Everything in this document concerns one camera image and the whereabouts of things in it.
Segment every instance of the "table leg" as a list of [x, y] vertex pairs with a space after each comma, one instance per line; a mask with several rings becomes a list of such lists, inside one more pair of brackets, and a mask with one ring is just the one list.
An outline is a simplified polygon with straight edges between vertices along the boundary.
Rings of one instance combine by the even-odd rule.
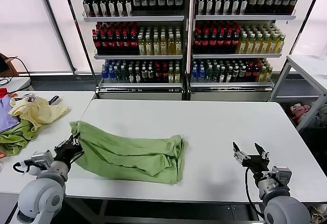
[[282, 83], [286, 79], [289, 71], [291, 70], [291, 65], [288, 60], [286, 60], [285, 65], [283, 67], [281, 76], [279, 76], [277, 83], [275, 84], [274, 89], [272, 90], [272, 93], [268, 99], [269, 102], [273, 102], [276, 99], [276, 96], [278, 95], [278, 92], [281, 90]]
[[311, 122], [311, 120], [316, 116], [319, 109], [327, 102], [327, 95], [325, 93], [321, 93], [317, 101], [314, 103], [314, 105], [311, 107], [311, 109], [308, 111], [308, 113], [301, 119], [301, 122], [296, 127], [296, 130], [298, 133], [300, 133], [305, 127], [308, 126], [308, 124]]

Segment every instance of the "pile of clothes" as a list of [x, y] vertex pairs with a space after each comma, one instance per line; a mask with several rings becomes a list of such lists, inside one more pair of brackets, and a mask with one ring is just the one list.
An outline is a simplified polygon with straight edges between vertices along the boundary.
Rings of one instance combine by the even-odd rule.
[[68, 110], [64, 106], [49, 105], [47, 100], [33, 94], [17, 98], [0, 89], [1, 154], [17, 155], [35, 138], [38, 128], [54, 122]]

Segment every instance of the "red bottle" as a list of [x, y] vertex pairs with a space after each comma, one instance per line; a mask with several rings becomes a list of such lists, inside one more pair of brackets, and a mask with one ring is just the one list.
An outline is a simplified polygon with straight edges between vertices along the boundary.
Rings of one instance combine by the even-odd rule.
[[95, 29], [93, 29], [92, 34], [93, 34], [93, 43], [94, 43], [97, 51], [100, 51], [101, 50], [101, 41], [97, 35], [97, 31]]

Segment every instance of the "green cloth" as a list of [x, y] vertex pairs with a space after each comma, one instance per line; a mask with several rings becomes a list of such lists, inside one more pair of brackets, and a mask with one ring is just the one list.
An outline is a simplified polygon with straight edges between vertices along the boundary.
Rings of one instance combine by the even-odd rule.
[[22, 119], [14, 128], [0, 133], [0, 151], [6, 156], [16, 155], [27, 143], [34, 139], [35, 133], [31, 131], [33, 124]]
[[106, 133], [85, 122], [71, 122], [85, 154], [82, 168], [113, 180], [176, 184], [182, 179], [187, 142], [169, 139], [131, 139]]

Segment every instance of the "black cable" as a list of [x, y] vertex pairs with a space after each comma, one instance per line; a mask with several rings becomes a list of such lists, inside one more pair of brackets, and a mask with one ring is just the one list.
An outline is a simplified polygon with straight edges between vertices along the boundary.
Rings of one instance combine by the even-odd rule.
[[255, 210], [255, 212], [262, 218], [262, 219], [264, 219], [265, 218], [265, 215], [263, 214], [263, 213], [261, 213], [261, 212], [259, 212], [257, 209], [256, 209], [256, 207], [254, 206], [254, 204], [252, 203], [252, 201], [251, 201], [251, 198], [250, 198], [250, 194], [249, 194], [249, 187], [248, 187], [248, 185], [247, 185], [247, 173], [249, 172], [249, 167], [247, 167], [246, 168], [246, 170], [245, 170], [245, 191], [246, 191], [246, 195], [247, 195], [247, 199], [249, 200], [249, 202], [250, 202], [250, 205], [251, 205], [251, 207]]
[[4, 58], [4, 60], [6, 60], [6, 59], [17, 59], [18, 61], [20, 61], [20, 62], [22, 63], [22, 65], [24, 66], [24, 68], [25, 68], [25, 70], [26, 70], [26, 72], [27, 72], [27, 74], [29, 75], [29, 78], [30, 78], [30, 83], [29, 83], [29, 85], [27, 85], [27, 86], [25, 86], [25, 87], [22, 87], [22, 88], [20, 88], [20, 89], [18, 89], [18, 90], [14, 90], [14, 91], [9, 92], [9, 93], [10, 93], [10, 94], [12, 94], [12, 93], [16, 93], [16, 92], [18, 92], [18, 91], [25, 90], [26, 88], [30, 87], [30, 86], [32, 85], [32, 77], [31, 77], [30, 72], [27, 70], [25, 64], [23, 63], [23, 61], [22, 61], [20, 58], [18, 58], [18, 57], [6, 57], [6, 58]]

